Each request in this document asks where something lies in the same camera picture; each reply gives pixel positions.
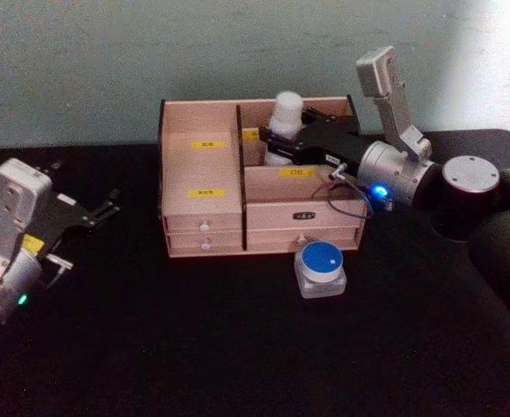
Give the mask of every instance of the green led light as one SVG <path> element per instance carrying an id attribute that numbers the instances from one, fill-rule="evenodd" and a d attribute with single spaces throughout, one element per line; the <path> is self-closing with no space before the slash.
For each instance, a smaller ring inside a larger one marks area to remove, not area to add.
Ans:
<path id="1" fill-rule="evenodd" d="M 18 305 L 22 306 L 25 302 L 27 302 L 27 295 L 26 294 L 23 294 L 21 295 L 21 298 L 19 298 L 19 301 L 17 302 Z"/>

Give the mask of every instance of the white bottle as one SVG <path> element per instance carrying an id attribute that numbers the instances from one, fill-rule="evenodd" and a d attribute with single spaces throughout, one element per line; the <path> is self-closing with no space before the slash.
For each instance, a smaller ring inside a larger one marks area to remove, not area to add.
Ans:
<path id="1" fill-rule="evenodd" d="M 282 91 L 275 98 L 274 113 L 268 128 L 277 135 L 292 140 L 302 128 L 303 99 L 293 91 Z M 290 159 L 266 151 L 264 164 L 269 166 L 291 165 Z"/>

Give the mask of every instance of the wall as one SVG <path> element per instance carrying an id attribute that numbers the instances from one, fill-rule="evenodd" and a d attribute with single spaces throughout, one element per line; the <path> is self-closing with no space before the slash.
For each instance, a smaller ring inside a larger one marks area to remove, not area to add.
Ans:
<path id="1" fill-rule="evenodd" d="M 160 99 L 354 96 L 393 44 L 421 129 L 510 129 L 510 0 L 0 2 L 0 147 L 156 140 Z"/>

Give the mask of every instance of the black table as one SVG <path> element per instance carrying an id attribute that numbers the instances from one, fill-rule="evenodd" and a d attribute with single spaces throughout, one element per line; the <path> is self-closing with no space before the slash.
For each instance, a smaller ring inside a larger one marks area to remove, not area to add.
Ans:
<path id="1" fill-rule="evenodd" d="M 510 168 L 510 133 L 431 133 L 435 159 Z M 0 415 L 510 415 L 510 313 L 426 214 L 366 226 L 346 294 L 303 300 L 292 255 L 170 261 L 156 145 L 0 150 L 122 212 L 0 332 Z"/>

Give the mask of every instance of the wooden box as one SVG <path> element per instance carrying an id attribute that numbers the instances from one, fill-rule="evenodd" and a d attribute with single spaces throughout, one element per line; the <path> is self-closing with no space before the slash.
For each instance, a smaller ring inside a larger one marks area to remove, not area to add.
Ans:
<path id="1" fill-rule="evenodd" d="M 310 98 L 305 106 L 352 115 L 349 97 Z M 162 102 L 160 216 L 170 257 L 295 252 L 298 241 L 359 246 L 364 220 L 331 209 L 328 166 L 262 166 L 274 100 Z M 339 209 L 364 215 L 355 193 L 334 195 Z"/>

